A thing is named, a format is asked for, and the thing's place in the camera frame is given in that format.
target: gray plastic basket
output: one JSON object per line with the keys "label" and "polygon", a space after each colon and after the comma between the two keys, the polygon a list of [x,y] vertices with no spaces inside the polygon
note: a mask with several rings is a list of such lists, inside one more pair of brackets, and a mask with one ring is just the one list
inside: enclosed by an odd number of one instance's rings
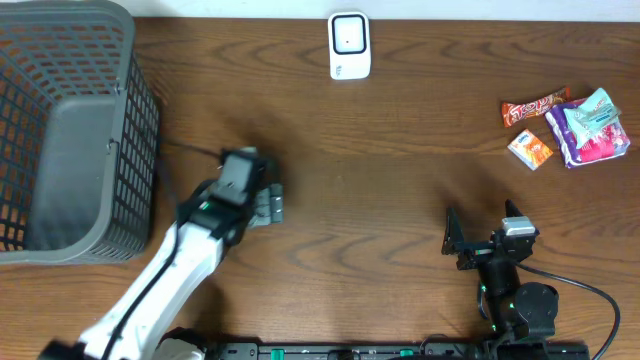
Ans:
{"label": "gray plastic basket", "polygon": [[134,32],[108,1],[0,4],[0,264],[143,249],[159,124]]}

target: red candy wrapper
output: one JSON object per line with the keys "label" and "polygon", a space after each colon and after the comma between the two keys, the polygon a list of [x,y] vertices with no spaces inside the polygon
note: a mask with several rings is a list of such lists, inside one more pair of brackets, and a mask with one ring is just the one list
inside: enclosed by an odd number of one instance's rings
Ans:
{"label": "red candy wrapper", "polygon": [[506,102],[502,103],[504,127],[509,127],[522,119],[544,115],[547,111],[551,110],[554,105],[568,101],[569,95],[569,88],[565,87],[562,90],[528,104],[516,105]]}

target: small orange box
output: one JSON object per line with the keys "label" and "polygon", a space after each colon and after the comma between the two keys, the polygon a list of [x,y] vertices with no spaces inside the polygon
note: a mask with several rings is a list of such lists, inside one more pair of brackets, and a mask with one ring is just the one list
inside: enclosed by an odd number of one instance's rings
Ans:
{"label": "small orange box", "polygon": [[553,154],[553,151],[529,130],[521,132],[508,148],[531,170],[537,169]]}

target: wood grain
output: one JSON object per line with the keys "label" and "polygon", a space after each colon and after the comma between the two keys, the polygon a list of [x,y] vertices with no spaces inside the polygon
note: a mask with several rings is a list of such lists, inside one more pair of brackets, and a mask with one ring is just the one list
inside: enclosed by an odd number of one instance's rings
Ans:
{"label": "wood grain", "polygon": [[[257,146],[284,168],[285,224],[248,233],[175,324],[211,338],[419,341],[490,331],[477,274],[440,255],[446,206],[488,237],[513,199],[542,236],[527,264],[590,283],[622,309],[607,359],[635,359],[640,333],[640,154],[582,169],[554,156],[535,172],[506,145],[525,127],[555,149],[541,118],[505,129],[501,100],[564,85],[605,88],[640,139],[640,27],[634,24],[371,23],[373,68],[332,81],[324,21],[138,19],[137,53],[163,103],[165,137],[206,149]],[[214,160],[161,149],[179,194]],[[124,293],[171,223],[159,185],[145,254],[119,266],[0,267],[0,357],[73,341]],[[556,339],[594,354],[613,312],[560,292]]]}

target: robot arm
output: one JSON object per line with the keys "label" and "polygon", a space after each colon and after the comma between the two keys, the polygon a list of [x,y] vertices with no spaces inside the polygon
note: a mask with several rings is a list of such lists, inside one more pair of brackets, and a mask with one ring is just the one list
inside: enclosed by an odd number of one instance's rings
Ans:
{"label": "robot arm", "polygon": [[178,207],[177,222],[120,301],[83,332],[74,347],[52,342],[39,359],[159,360],[175,358],[171,354],[176,351],[180,359],[203,359],[203,352],[188,343],[163,351],[160,358],[154,353],[182,305],[215,271],[226,249],[239,243],[247,228],[282,222],[282,185],[267,181],[277,180],[270,174],[273,167],[254,149],[223,154],[220,178],[203,183]]}
{"label": "robot arm", "polygon": [[[171,253],[176,226],[174,223],[169,228],[156,256],[120,301],[97,324],[82,333],[79,341],[86,344],[85,356],[102,358],[111,332]],[[173,264],[136,307],[122,331],[122,338],[111,350],[110,359],[151,359],[162,335],[189,295],[220,264],[224,252],[222,239],[211,237],[210,230],[193,223],[184,224],[179,231],[181,242]]]}

